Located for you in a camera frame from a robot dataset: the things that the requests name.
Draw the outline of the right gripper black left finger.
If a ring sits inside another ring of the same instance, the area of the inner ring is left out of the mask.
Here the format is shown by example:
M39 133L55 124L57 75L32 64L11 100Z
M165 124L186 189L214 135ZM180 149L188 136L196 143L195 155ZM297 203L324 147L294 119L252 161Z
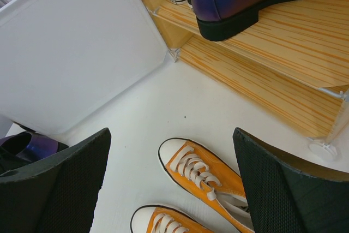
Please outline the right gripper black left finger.
M89 232L111 146L104 128L1 174L1 232Z

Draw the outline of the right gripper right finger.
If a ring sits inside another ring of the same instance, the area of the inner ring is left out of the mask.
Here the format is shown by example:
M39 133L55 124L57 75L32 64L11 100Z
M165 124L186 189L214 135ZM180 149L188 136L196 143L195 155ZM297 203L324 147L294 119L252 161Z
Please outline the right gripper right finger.
M255 232L348 232L348 173L233 133Z

